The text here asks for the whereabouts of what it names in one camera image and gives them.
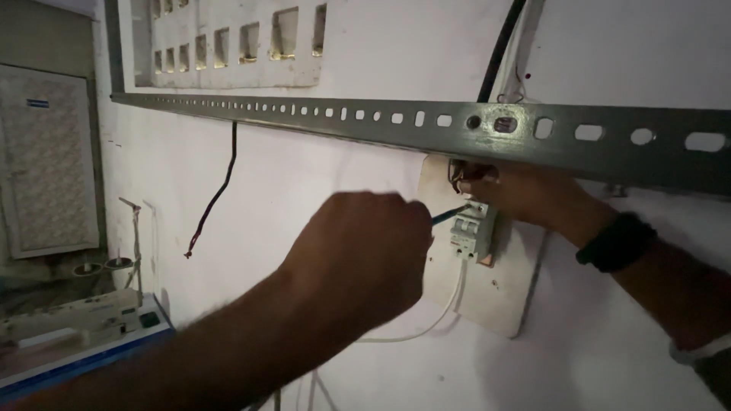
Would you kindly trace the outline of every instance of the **white wire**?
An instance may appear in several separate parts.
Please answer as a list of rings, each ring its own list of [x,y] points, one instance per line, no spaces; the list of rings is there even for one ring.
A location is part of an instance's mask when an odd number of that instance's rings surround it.
[[[444,308],[444,311],[439,315],[439,317],[436,318],[436,321],[432,323],[432,325],[429,325],[427,329],[424,331],[421,331],[416,334],[412,334],[410,336],[403,336],[403,337],[397,337],[397,338],[362,338],[357,340],[356,342],[402,342],[402,341],[409,341],[410,339],[415,339],[418,337],[421,337],[422,335],[428,333],[431,331],[434,327],[436,327],[437,324],[439,324],[439,321],[442,321],[442,318],[444,318],[445,315],[449,312],[450,308],[452,307],[452,304],[457,299],[457,294],[459,294],[459,290],[462,288],[462,284],[464,283],[464,277],[467,276],[467,260],[462,260],[462,267],[459,271],[459,277],[457,278],[457,284],[455,285],[455,290],[452,291],[452,296],[450,297],[449,302],[447,302],[447,306]]]

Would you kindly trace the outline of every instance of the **circuit breaker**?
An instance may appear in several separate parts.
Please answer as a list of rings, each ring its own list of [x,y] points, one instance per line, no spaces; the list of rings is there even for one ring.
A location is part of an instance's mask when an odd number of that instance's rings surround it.
[[[450,243],[455,256],[492,266],[492,243],[497,209],[475,200],[467,200],[467,203],[470,207],[457,214],[450,231]]]

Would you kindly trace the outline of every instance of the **wrist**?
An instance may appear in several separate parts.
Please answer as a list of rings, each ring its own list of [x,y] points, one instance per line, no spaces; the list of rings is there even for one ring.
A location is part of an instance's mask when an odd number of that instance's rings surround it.
[[[581,249],[612,224],[617,214],[607,203],[587,195],[566,207],[551,228]]]

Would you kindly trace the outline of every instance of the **human hand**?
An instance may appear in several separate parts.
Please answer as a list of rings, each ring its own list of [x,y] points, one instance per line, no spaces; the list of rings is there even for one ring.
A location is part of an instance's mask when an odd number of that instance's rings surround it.
[[[422,295],[431,216],[398,194],[336,193],[292,245],[280,271],[315,298],[329,323],[362,335]]]
[[[471,165],[462,192],[490,203],[508,217],[543,226],[583,247],[616,217],[565,173],[520,163]]]

